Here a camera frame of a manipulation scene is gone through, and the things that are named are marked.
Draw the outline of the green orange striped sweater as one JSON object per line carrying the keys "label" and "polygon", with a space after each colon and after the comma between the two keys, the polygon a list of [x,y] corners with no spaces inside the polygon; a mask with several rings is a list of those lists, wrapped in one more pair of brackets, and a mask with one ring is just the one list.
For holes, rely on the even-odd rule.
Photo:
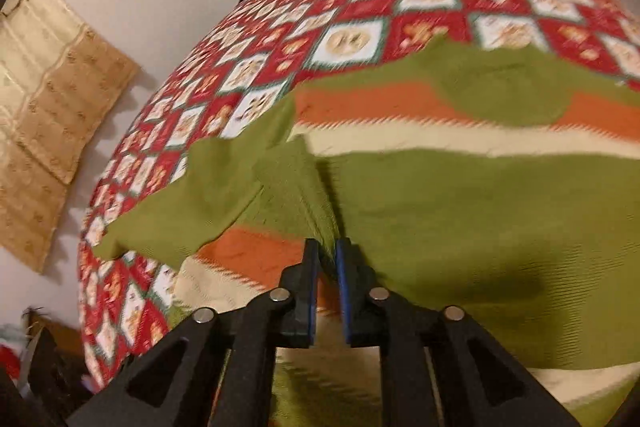
{"label": "green orange striped sweater", "polygon": [[639,376],[639,95],[536,46],[219,44],[122,140],[82,231],[104,383],[199,305],[349,237],[393,291],[469,310],[584,426]]}

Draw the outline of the beige patterned curtain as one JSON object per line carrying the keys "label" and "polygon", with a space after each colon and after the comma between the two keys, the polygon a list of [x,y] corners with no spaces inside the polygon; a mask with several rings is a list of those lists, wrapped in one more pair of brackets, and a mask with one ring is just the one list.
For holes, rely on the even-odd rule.
{"label": "beige patterned curtain", "polygon": [[64,0],[1,9],[1,245],[43,271],[80,156],[139,65]]}

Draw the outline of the red patterned bed quilt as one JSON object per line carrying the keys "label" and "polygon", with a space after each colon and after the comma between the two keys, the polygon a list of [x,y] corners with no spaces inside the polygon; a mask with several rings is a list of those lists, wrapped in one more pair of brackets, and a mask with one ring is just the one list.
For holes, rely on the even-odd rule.
{"label": "red patterned bed quilt", "polygon": [[89,202],[78,300],[98,384],[166,333],[175,280],[166,265],[135,253],[96,259],[105,227],[180,178],[196,140],[231,138],[297,83],[397,60],[438,35],[487,49],[533,44],[639,84],[639,22],[615,0],[244,0],[145,103]]}

